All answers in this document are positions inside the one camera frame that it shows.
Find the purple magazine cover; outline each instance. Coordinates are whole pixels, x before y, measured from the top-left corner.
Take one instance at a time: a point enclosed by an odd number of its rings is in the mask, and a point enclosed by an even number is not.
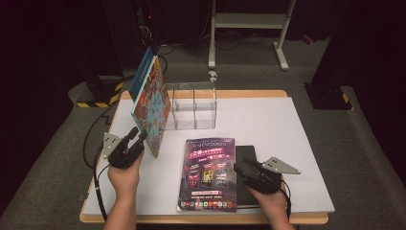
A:
[[[146,142],[155,157],[158,157],[170,111],[169,94],[164,85],[159,58],[155,56],[131,113],[138,129],[147,130]]]
[[[237,211],[233,138],[187,140],[178,211]]]

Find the hand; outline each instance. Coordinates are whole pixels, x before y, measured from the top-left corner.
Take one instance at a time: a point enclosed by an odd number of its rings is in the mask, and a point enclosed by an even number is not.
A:
[[[257,199],[259,207],[265,214],[272,229],[294,229],[286,214],[286,197],[281,191],[277,191],[272,195],[265,195],[257,190],[247,188]],[[285,191],[283,183],[281,184],[281,188]]]
[[[135,160],[128,169],[118,169],[110,167],[108,178],[116,191],[116,199],[135,199],[138,183],[140,182],[140,165],[144,152]]]

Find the clear plastic organizer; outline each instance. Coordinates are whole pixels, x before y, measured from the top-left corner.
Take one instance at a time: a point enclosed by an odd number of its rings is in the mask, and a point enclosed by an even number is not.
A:
[[[217,101],[214,83],[167,83],[171,108],[168,130],[215,128]]]

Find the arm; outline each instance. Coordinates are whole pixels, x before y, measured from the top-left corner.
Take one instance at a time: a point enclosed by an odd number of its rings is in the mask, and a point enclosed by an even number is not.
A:
[[[294,229],[290,224],[286,214],[286,198],[281,191],[277,191],[272,195],[265,195],[257,190],[248,188],[251,194],[259,202],[260,209],[265,214],[271,229],[273,230],[289,230]]]
[[[126,170],[110,167],[108,178],[116,191],[116,201],[110,211],[104,229],[136,229],[136,195],[140,181],[142,153]]]

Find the gray carpet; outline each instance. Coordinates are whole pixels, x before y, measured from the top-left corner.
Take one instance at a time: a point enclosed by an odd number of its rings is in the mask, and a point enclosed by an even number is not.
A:
[[[227,43],[218,45],[230,46]],[[301,229],[406,229],[406,191],[379,147],[356,95],[343,87],[354,110],[315,110],[303,86],[310,82],[327,41],[308,46],[285,41],[283,50],[289,71],[283,72],[270,42],[241,44],[232,51],[217,49],[218,89],[282,89],[293,98],[310,146],[330,192],[336,212],[320,226]],[[159,50],[168,60],[167,82],[207,81],[208,49],[166,46]],[[69,96],[74,102],[85,89],[76,86]],[[109,129],[116,107],[92,128],[86,156],[94,152]],[[79,221],[79,213],[92,172],[82,159],[82,146],[90,126],[104,108],[78,108],[60,126],[38,158],[8,209],[0,229],[102,229],[102,224]],[[140,229],[267,229],[266,226],[140,225]]]

